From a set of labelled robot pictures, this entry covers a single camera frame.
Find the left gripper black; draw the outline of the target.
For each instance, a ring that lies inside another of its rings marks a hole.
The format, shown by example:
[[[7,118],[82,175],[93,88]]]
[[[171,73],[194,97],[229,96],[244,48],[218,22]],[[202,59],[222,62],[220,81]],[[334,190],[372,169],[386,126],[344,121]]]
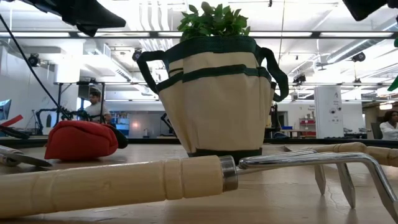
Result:
[[[94,37],[97,28],[124,27],[126,21],[106,9],[97,0],[76,0],[70,16],[72,4],[69,0],[22,0],[46,13],[52,13],[62,18],[63,22],[76,22],[77,29],[89,37]]]

